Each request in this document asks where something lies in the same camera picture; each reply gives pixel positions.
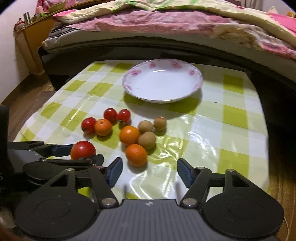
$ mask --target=cable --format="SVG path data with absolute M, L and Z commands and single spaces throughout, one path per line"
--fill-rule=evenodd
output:
M 287 238 L 286 238 L 286 241 L 288 241 L 288 238 L 289 238 L 289 236 L 290 236 L 290 229 L 289 229 L 289 225 L 288 225 L 288 222 L 287 222 L 287 219 L 286 219 L 285 216 L 284 216 L 284 220 L 285 220 L 285 223 L 286 223 L 286 226 L 287 226 L 287 230 L 288 230 Z

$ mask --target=orange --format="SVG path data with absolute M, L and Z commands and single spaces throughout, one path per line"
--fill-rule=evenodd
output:
M 111 133 L 112 124 L 106 119 L 99 119 L 94 125 L 94 130 L 98 136 L 104 137 Z
M 131 144 L 126 148 L 126 158 L 133 167 L 143 166 L 147 162 L 147 152 L 138 144 Z
M 119 134 L 119 140 L 122 144 L 129 146 L 131 144 L 137 143 L 140 135 L 141 133 L 136 127 L 125 126 L 122 128 Z

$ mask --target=white plate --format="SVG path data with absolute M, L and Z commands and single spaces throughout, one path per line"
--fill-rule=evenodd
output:
M 182 100 L 200 89 L 202 74 L 187 62 L 176 59 L 155 59 L 128 70 L 122 79 L 124 90 L 151 103 Z

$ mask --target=wooden cabinet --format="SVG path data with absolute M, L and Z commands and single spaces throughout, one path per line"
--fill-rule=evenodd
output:
M 25 27 L 16 38 L 17 45 L 30 74 L 42 74 L 44 71 L 38 49 L 41 47 L 42 42 L 48 37 L 53 26 L 53 18 L 51 16 L 45 17 Z

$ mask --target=checkered tablecloth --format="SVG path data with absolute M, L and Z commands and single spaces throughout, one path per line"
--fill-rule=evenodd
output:
M 27 120 L 15 140 L 61 145 L 86 139 L 104 155 L 105 166 L 121 157 L 123 173 L 113 188 L 118 199 L 180 200 L 187 191 L 176 170 L 181 157 L 213 172 L 236 169 L 267 191 L 267 129 L 258 94 L 247 75 L 195 64 L 204 77 L 200 91 L 176 103 L 151 104 L 126 94 L 121 85 L 123 74 L 141 62 L 104 61 L 87 66 Z M 156 149 L 148 153 L 146 169 L 127 164 L 118 125 L 110 138 L 83 135 L 82 120 L 103 118 L 110 107 L 129 109 L 136 127 L 158 116 L 168 120 L 166 133 L 157 136 Z M 211 188 L 209 196 L 219 192 L 220 188 Z

